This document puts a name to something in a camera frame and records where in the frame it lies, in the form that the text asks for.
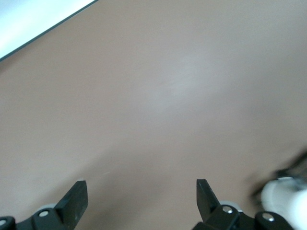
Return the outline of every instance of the metal screw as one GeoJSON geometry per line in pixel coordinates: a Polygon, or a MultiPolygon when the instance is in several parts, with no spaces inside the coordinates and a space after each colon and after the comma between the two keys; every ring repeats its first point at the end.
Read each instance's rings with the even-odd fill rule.
{"type": "Polygon", "coordinates": [[[231,207],[229,207],[229,206],[224,206],[224,207],[223,207],[223,211],[226,212],[226,213],[228,213],[228,214],[231,214],[231,213],[232,213],[232,209],[231,209],[231,207]]]}
{"type": "Polygon", "coordinates": [[[0,220],[0,226],[1,226],[1,225],[4,225],[5,223],[6,223],[6,220],[5,220],[5,219],[0,220]]]}
{"type": "Polygon", "coordinates": [[[40,216],[40,217],[45,217],[46,215],[48,215],[48,213],[49,213],[49,211],[42,211],[41,213],[39,213],[38,215],[40,216]]]}
{"type": "Polygon", "coordinates": [[[273,222],[275,219],[270,213],[263,213],[262,217],[270,222],[273,222]]]}

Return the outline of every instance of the motion blurred object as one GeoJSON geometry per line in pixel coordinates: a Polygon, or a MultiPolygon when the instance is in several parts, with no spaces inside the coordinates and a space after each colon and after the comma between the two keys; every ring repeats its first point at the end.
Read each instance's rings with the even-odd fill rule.
{"type": "MultiPolygon", "coordinates": [[[[14,217],[0,217],[0,230],[73,230],[88,205],[85,181],[78,181],[53,207],[43,208],[16,224],[14,217]]],[[[259,212],[255,219],[231,205],[221,205],[208,182],[197,180],[197,206],[203,222],[193,230],[293,230],[273,212],[259,212]]]]}
{"type": "Polygon", "coordinates": [[[283,216],[296,230],[307,229],[307,150],[277,170],[251,198],[266,211],[283,216]]]}
{"type": "Polygon", "coordinates": [[[43,208],[17,224],[14,217],[0,217],[0,230],[73,230],[87,205],[86,182],[77,181],[53,208],[43,208]]]}
{"type": "Polygon", "coordinates": [[[0,61],[98,0],[0,0],[0,61]]]}
{"type": "Polygon", "coordinates": [[[204,179],[197,180],[197,206],[203,222],[193,230],[293,230],[277,213],[261,211],[251,218],[231,205],[221,205],[204,179]]]}

